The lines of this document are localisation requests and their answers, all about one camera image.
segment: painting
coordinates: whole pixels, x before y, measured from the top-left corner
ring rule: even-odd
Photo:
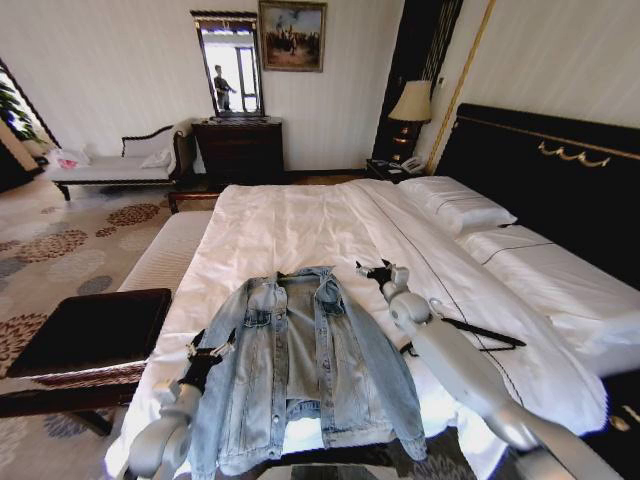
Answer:
[[[322,72],[326,3],[260,2],[265,70]]]

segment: chaise lounge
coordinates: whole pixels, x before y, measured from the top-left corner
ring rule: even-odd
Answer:
[[[142,168],[146,157],[169,148],[167,167]],[[191,168],[196,156],[191,120],[169,125],[141,137],[123,137],[120,157],[94,157],[91,164],[73,169],[54,168],[48,178],[71,199],[69,185],[172,185]]]

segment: white pillow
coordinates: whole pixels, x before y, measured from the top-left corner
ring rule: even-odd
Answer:
[[[494,201],[450,177],[413,178],[400,182],[399,187],[454,238],[517,220]]]
[[[163,148],[144,159],[140,168],[165,168],[171,163],[171,150]]]
[[[476,232],[461,242],[585,355],[640,345],[640,292],[520,225]],[[624,359],[631,367],[640,358]]]

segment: black headboard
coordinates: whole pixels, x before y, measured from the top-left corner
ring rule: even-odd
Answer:
[[[640,130],[463,103],[436,174],[640,289]]]

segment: potted plant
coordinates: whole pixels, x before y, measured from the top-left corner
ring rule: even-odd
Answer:
[[[0,73],[5,73],[2,66],[0,66]],[[0,117],[16,138],[23,142],[32,156],[43,155],[43,151],[47,150],[43,147],[48,144],[35,132],[29,115],[22,108],[18,92],[6,77],[2,76],[0,76]]]

